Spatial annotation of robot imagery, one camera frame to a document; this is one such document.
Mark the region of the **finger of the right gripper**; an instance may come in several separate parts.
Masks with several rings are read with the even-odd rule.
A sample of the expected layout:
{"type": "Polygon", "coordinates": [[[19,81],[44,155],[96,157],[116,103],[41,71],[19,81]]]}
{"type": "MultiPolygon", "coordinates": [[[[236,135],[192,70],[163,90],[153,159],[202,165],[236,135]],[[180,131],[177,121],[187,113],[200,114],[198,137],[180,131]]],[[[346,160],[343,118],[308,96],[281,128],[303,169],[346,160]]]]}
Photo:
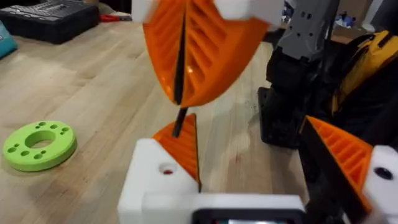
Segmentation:
{"type": "Polygon", "coordinates": [[[169,100],[177,105],[182,92],[175,86],[176,74],[183,66],[181,38],[186,2],[182,0],[132,0],[131,16],[140,22],[155,75],[169,100]]]}
{"type": "Polygon", "coordinates": [[[185,12],[182,107],[207,104],[242,74],[262,37],[280,25],[282,0],[196,0],[185,12]]]}

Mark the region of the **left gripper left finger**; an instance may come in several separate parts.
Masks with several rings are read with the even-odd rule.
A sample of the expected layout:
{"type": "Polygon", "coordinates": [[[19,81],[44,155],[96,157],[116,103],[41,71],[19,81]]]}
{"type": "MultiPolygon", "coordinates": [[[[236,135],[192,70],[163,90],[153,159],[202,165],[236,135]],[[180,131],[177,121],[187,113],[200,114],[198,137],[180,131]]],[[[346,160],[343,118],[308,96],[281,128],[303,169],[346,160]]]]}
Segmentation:
{"type": "Polygon", "coordinates": [[[179,137],[174,124],[137,140],[118,202],[119,223],[144,223],[145,194],[194,194],[201,190],[197,116],[185,117],[179,137]]]}

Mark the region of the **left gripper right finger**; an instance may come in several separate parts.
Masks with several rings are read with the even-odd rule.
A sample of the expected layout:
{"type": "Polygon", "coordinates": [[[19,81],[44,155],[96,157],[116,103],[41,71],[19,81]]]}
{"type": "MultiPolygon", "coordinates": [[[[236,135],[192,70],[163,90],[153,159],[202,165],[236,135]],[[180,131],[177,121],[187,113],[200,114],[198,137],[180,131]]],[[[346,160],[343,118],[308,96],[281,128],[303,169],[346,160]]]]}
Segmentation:
{"type": "Polygon", "coordinates": [[[350,223],[397,223],[397,151],[306,116],[300,135],[350,223]]]}

